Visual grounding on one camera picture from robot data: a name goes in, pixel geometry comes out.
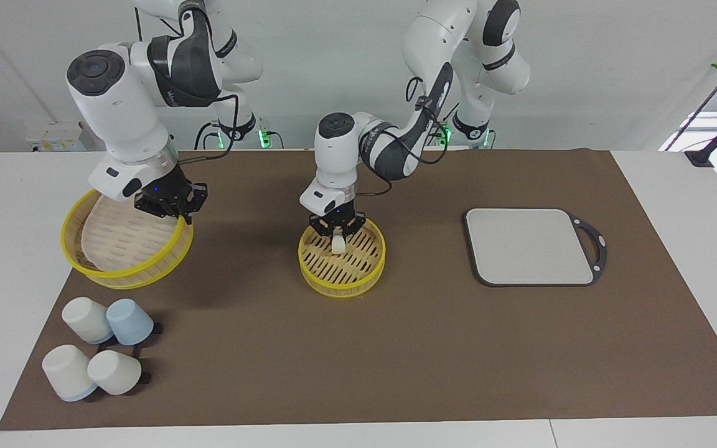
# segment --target white wall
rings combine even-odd
[[[262,79],[245,86],[254,110],[288,146],[310,146],[319,117],[331,111],[366,110],[397,123],[410,113],[399,42],[422,0],[223,2],[241,39],[267,62]],[[498,147],[655,149],[715,85],[717,2],[520,4],[515,39],[533,77],[523,93],[499,98]],[[143,32],[165,34],[150,17]],[[0,150],[22,149],[28,119],[79,119],[63,84],[68,63],[102,43],[134,39],[127,0],[0,0],[0,49],[26,84],[0,69]],[[161,116],[182,147],[212,118],[191,110]]]

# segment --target blue cup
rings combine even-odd
[[[122,345],[141,343],[154,331],[154,320],[131,299],[111,304],[107,309],[107,320]]]

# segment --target brown tablecloth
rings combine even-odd
[[[388,255],[352,301],[299,272],[314,170],[311,152],[186,167],[210,185],[187,259],[132,292],[71,273],[0,430],[717,415],[717,337],[608,152],[456,151],[358,199]],[[362,189],[382,186],[371,178]],[[482,286],[461,222],[473,207],[567,210],[605,236],[606,272],[589,287]],[[81,295],[134,298],[165,324],[139,393],[52,393],[46,352],[95,352],[60,318]]]

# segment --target white table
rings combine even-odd
[[[99,154],[0,154],[0,417],[70,267],[63,217]],[[677,153],[615,152],[717,333],[717,175]],[[36,404],[35,411],[40,411]],[[717,417],[0,432],[0,446],[717,446]]]

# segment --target white robotic arm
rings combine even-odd
[[[77,57],[67,83],[107,155],[90,176],[103,195],[157,216],[191,222],[207,198],[207,185],[185,178],[156,106],[215,105],[218,125],[231,142],[256,126],[237,83],[259,79],[264,64],[239,42],[219,0],[132,0],[156,17],[179,21],[181,36],[102,45]]]
[[[516,0],[429,0],[406,31],[403,57],[427,93],[416,100],[404,128],[367,113],[324,117],[315,138],[317,175],[301,195],[310,210],[310,225],[340,240],[364,224],[356,212],[356,165],[364,162],[387,182],[404,179],[416,169],[422,149],[457,74],[463,100],[456,127],[479,140],[489,124],[492,89],[516,93],[530,79],[530,67],[516,52],[513,34],[520,18]],[[335,251],[341,241],[333,242]]]

